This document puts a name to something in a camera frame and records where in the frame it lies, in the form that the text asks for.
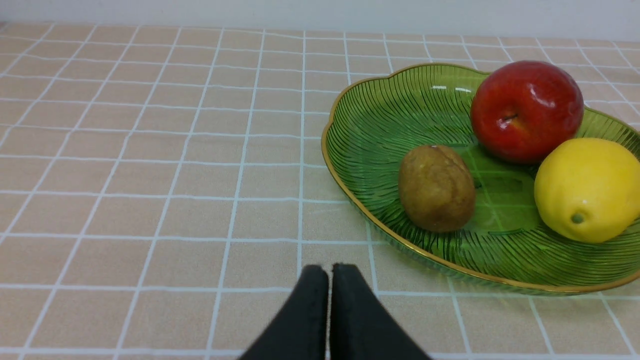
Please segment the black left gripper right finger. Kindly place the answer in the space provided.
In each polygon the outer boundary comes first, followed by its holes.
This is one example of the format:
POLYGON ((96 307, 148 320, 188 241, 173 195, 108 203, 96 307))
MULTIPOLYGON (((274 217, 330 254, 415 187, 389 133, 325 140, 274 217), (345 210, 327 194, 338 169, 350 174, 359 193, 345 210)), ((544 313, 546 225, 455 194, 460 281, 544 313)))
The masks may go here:
POLYGON ((335 263, 330 310, 332 360, 429 360, 354 264, 335 263))

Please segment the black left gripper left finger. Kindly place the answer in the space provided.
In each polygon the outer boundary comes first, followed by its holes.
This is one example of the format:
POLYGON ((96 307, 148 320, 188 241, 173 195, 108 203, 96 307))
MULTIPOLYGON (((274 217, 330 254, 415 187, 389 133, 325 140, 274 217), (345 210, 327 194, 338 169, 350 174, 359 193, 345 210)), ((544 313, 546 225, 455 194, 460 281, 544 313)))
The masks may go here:
POLYGON ((295 287, 241 360, 324 360, 329 276, 320 265, 302 268, 295 287))

